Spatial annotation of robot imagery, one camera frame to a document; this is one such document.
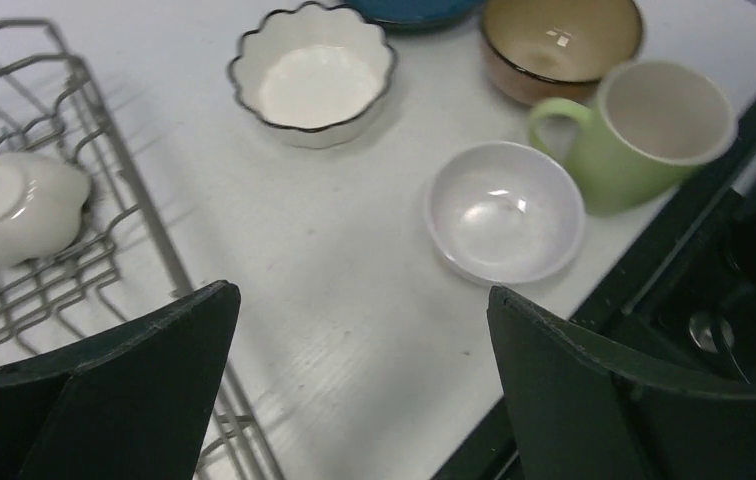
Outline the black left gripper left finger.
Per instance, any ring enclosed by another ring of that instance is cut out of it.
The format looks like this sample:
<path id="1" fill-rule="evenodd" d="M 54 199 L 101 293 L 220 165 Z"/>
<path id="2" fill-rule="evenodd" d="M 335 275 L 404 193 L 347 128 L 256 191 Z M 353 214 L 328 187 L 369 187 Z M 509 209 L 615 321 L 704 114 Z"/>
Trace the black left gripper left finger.
<path id="1" fill-rule="evenodd" d="M 0 367 L 0 479 L 189 479 L 241 295 L 219 280 Z"/>

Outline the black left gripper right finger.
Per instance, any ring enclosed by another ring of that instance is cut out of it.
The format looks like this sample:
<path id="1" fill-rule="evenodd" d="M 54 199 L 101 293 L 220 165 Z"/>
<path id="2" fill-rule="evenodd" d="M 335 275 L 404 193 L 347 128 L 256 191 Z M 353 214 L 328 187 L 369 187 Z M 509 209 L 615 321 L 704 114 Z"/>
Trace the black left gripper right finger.
<path id="1" fill-rule="evenodd" d="M 756 479 L 756 385 L 563 320 L 509 288 L 487 321 L 528 479 Z"/>

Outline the plain white bowl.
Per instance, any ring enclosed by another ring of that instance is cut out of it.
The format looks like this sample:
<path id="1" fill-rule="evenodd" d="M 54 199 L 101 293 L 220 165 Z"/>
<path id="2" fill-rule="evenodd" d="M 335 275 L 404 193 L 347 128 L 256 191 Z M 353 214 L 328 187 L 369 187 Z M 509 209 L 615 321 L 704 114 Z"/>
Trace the plain white bowl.
<path id="1" fill-rule="evenodd" d="M 448 159 L 424 186 L 422 215 L 436 256 L 481 285 L 558 274 L 578 257 L 587 220 L 566 170 L 508 141 L 475 144 Z"/>

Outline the small white lobed bowl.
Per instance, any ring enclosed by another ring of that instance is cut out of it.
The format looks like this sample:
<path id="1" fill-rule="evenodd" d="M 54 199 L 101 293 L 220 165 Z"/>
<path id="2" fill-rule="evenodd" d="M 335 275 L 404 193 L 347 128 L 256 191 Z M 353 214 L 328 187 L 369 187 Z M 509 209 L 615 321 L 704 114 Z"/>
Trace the small white lobed bowl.
<path id="1" fill-rule="evenodd" d="M 0 267 L 72 245 L 90 193 L 90 177 L 76 166 L 30 152 L 0 154 Z"/>

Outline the green mug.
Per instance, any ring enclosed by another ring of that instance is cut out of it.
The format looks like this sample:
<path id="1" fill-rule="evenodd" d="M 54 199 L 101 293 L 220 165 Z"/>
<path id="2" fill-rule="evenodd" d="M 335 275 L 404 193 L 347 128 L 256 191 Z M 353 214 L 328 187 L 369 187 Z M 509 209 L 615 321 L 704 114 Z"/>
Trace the green mug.
<path id="1" fill-rule="evenodd" d="M 551 150 L 539 130 L 565 117 L 576 135 L 560 164 L 586 210 L 610 216 L 645 204 L 719 159 L 738 134 L 737 112 L 708 77 L 665 60 L 612 69 L 589 106 L 566 98 L 538 102 L 527 119 L 531 145 Z"/>

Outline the tan brown bowl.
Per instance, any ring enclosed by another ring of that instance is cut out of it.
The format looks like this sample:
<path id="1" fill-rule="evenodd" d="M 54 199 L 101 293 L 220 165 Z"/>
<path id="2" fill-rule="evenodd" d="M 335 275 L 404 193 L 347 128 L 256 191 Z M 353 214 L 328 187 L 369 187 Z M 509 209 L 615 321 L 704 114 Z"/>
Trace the tan brown bowl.
<path id="1" fill-rule="evenodd" d="M 492 0 L 479 32 L 489 80 L 528 106 L 553 97 L 582 102 L 645 39 L 632 0 Z"/>

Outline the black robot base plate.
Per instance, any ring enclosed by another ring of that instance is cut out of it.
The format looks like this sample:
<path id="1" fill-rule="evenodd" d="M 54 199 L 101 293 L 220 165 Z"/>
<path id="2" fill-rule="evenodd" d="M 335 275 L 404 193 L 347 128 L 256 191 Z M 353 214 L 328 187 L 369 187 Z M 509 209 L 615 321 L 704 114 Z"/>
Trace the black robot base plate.
<path id="1" fill-rule="evenodd" d="M 569 319 L 652 357 L 756 385 L 756 98 Z M 437 473 L 528 479 L 503 397 Z"/>

